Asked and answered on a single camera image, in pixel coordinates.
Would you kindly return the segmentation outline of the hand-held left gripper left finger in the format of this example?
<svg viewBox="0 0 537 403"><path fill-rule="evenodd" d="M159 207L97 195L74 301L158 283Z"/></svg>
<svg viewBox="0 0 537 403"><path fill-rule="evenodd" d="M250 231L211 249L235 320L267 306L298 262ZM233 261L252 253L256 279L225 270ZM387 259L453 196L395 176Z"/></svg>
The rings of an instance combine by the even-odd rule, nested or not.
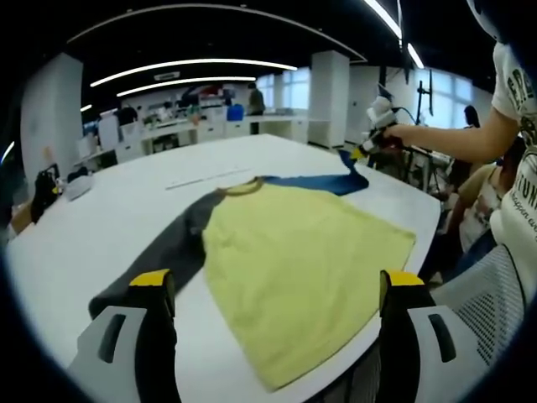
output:
<svg viewBox="0 0 537 403"><path fill-rule="evenodd" d="M179 402L170 270L134 278L77 340L70 377L95 402Z"/></svg>

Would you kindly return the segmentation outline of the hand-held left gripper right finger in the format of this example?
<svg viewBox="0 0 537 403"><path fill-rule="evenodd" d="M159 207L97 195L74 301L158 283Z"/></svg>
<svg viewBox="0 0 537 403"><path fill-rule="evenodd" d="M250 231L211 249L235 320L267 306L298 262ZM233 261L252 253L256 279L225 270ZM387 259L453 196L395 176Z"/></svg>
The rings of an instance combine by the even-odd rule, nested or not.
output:
<svg viewBox="0 0 537 403"><path fill-rule="evenodd" d="M477 336L417 275L380 273L380 402L459 402L486 374Z"/></svg>

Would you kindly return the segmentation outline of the person's right hand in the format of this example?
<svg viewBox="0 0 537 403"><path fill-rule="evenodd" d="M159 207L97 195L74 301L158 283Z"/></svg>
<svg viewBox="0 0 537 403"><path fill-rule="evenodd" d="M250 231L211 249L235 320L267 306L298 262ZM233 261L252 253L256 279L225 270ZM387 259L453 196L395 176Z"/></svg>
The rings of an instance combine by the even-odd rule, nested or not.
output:
<svg viewBox="0 0 537 403"><path fill-rule="evenodd" d="M396 126L395 123L390 124L382 128L379 132L381 139L379 140L379 147L381 149L396 148L402 149L404 147L403 140L400 137L391 134L391 129Z"/></svg>

